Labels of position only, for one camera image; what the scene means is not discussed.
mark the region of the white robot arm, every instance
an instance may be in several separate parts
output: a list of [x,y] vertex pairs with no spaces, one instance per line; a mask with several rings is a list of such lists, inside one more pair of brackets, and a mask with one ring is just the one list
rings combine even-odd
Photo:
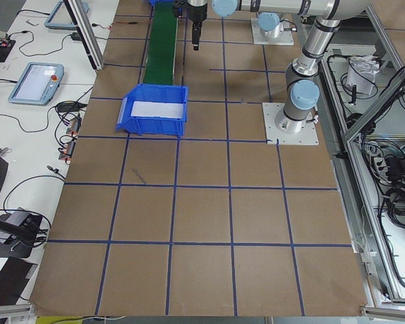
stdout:
[[[313,83],[318,73],[318,62],[338,31],[340,21],[357,16],[366,9],[370,0],[212,0],[216,14],[226,17],[237,10],[251,12],[275,12],[317,16],[313,28],[302,48],[286,71],[288,102],[276,117],[276,125],[288,134],[301,131],[308,112],[319,98],[319,89]],[[203,20],[207,18],[208,0],[175,0],[175,15],[187,9],[194,23],[192,43],[199,49],[199,38]]]

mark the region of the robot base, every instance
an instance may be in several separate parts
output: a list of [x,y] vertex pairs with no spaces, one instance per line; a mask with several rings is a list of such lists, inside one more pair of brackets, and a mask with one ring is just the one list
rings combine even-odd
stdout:
[[[294,39],[292,38],[292,33],[290,31],[284,30],[279,37],[267,40],[267,37],[264,37],[261,34],[261,30],[258,26],[258,18],[252,18],[250,20],[252,25],[252,35],[254,37],[254,44],[258,45],[285,45],[293,46]],[[289,28],[290,24],[288,22],[282,22],[284,28]]]
[[284,108],[284,103],[263,103],[265,133],[267,144],[279,145],[318,145],[314,123],[306,124],[298,134],[286,134],[275,125],[275,117]]

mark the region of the green strip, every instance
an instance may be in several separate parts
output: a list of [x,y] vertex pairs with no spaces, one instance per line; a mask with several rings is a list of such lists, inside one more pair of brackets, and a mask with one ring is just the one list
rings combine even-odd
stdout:
[[156,2],[144,83],[173,85],[177,19],[171,2]]

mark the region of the blue tablet frame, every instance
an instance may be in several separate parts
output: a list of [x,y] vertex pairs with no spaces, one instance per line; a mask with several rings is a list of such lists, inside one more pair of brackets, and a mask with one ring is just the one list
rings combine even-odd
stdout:
[[[24,83],[25,79],[27,78],[28,71],[32,66],[35,65],[47,65],[47,66],[55,66],[55,76],[57,76],[57,80],[49,80],[47,86],[45,87],[45,90],[42,94],[42,97],[38,100],[32,100],[32,99],[18,99],[16,98],[16,95],[21,88],[22,84]],[[20,76],[20,79],[18,80],[17,84],[15,85],[15,88],[13,88],[11,94],[9,95],[8,101],[10,103],[18,103],[22,105],[46,105],[54,96],[55,92],[57,91],[57,88],[60,85],[61,79],[63,78],[65,74],[65,68],[61,64],[57,63],[37,63],[37,62],[30,62],[27,64],[26,68],[22,72],[22,75]]]
[[[76,30],[76,27],[73,23],[70,24],[57,24],[52,22],[55,15],[57,14],[57,12],[59,11],[60,7],[62,5],[65,5],[63,1],[59,1],[57,3],[57,5],[55,5],[53,11],[49,14],[47,20],[45,21],[44,25],[47,28],[50,29],[66,29],[66,30]],[[84,8],[84,11],[87,13],[88,12],[88,3],[87,2],[83,2],[82,6]]]

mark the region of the blue bin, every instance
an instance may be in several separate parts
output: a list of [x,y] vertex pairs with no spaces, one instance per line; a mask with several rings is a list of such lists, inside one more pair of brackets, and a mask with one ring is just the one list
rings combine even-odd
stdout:
[[156,2],[173,2],[173,0],[149,0],[152,7],[155,6]]
[[[181,116],[180,118],[175,118],[178,117],[178,115],[175,117],[156,115],[142,117],[140,114],[132,116],[132,110],[136,102],[139,109],[138,112],[144,111],[146,105],[155,107],[159,112],[159,108],[162,110],[163,107],[168,106],[164,104],[180,104],[180,106],[175,105],[175,110],[182,109],[179,113]],[[123,98],[115,129],[125,129],[129,133],[137,133],[139,135],[164,134],[177,135],[180,137],[184,135],[187,106],[187,86],[139,84]]]

